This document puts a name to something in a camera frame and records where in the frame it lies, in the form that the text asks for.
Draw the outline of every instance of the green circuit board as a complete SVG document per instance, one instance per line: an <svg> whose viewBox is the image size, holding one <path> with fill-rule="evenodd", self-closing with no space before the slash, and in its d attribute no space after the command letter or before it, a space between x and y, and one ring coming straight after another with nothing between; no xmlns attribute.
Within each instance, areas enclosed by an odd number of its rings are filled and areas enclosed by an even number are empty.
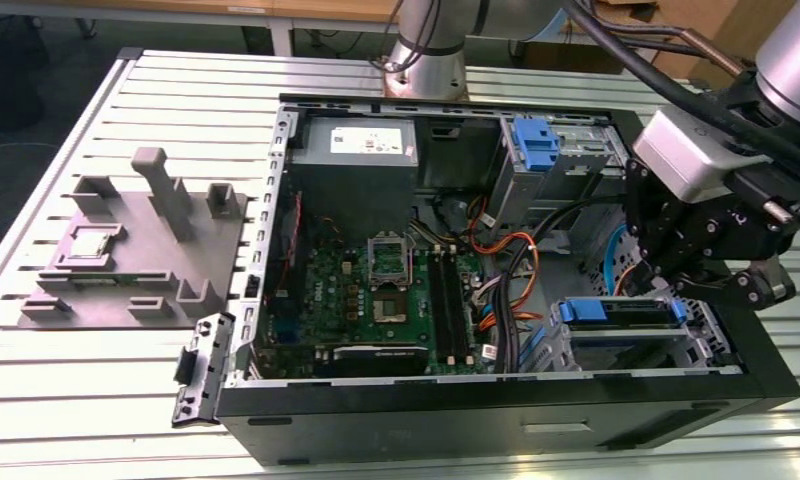
<svg viewBox="0 0 800 480"><path fill-rule="evenodd" d="M485 371L477 357L477 349L473 348L472 365L465 364L465 359L457 359L453 365L437 361L436 332L431 316L428 254L425 250L412 250L412 280L405 291L380 288L373 292L368 287L365 248L315 250L307 264L304 312L296 322L296 344L416 345L429 350L428 374L469 374ZM408 259L387 258L389 256L391 253L384 252L377 262L396 271L397 263ZM476 256L457 256L457 272L463 281L468 280L471 283L471 279L480 274ZM473 346L469 321L467 332L468 344ZM303 360L304 358L288 359L287 363L295 367L292 370L299 372L289 378L308 376L307 368L297 366Z"/></svg>

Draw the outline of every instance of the white sticker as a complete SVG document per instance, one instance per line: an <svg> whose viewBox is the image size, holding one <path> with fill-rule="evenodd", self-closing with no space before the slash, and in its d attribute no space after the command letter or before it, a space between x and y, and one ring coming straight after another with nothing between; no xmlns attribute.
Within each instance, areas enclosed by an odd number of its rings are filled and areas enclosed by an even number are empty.
<svg viewBox="0 0 800 480"><path fill-rule="evenodd" d="M483 212L483 215L480 215L480 221L489 228L495 226L495 218L492 218L492 215L485 212Z"/></svg>
<svg viewBox="0 0 800 480"><path fill-rule="evenodd" d="M267 9L255 7L228 7L228 11L237 13L267 13Z"/></svg>
<svg viewBox="0 0 800 480"><path fill-rule="evenodd" d="M497 360L497 347L495 345L489 345L488 343L484 344L480 356L487 360Z"/></svg>
<svg viewBox="0 0 800 480"><path fill-rule="evenodd" d="M403 131L399 128L339 127L332 130L332 153L403 155Z"/></svg>

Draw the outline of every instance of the ram slot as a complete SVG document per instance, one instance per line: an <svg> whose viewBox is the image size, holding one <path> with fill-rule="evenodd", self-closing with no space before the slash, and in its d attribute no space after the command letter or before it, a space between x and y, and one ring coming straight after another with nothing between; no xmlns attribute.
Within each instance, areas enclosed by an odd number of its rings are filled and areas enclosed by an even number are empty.
<svg viewBox="0 0 800 480"><path fill-rule="evenodd" d="M463 308L463 284L456 269L456 256L447 255L441 262L441 275L444 278L444 294L448 305L448 318L451 321L451 344L456 363L465 363L471 352L468 351L468 330L465 326L465 309Z"/></svg>
<svg viewBox="0 0 800 480"><path fill-rule="evenodd" d="M427 275L429 276L429 303L432 323L436 331L436 358L444 363L453 359L453 343L451 342L451 320L448 303L444 295L443 259L439 254L427 257Z"/></svg>

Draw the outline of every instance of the motherboard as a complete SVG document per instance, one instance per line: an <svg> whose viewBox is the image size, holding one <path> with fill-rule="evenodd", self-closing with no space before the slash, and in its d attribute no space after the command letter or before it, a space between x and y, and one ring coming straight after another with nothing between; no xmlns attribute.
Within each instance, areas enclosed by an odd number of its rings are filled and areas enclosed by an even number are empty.
<svg viewBox="0 0 800 480"><path fill-rule="evenodd" d="M309 252L301 312L271 317L264 378L485 372L465 306L477 257L395 238Z"/></svg>

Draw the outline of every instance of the slotted aluminum surface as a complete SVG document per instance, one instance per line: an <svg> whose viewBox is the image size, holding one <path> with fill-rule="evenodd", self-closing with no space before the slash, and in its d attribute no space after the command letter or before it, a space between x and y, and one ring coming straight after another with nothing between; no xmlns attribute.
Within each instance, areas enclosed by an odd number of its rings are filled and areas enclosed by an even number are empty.
<svg viewBox="0 0 800 480"><path fill-rule="evenodd" d="M631 109L644 121L663 102L627 76L472 67L468 84L472 100ZM0 247L0 477L800 478L800 400L652 452L265 471L221 427L169 428L174 359L191 332L13 330L17 296L32 291L74 212L61 195L76 176L110 175L120 188L144 189L129 156L137 146L157 145L191 191L229 181L260 192L281 92L377 96L380 80L356 61L148 51L116 63ZM249 216L257 210L249 202ZM243 240L255 235L247 224ZM800 235L784 264L799 296L762 319L800 379ZM243 275L233 274L232 292L243 290Z"/></svg>

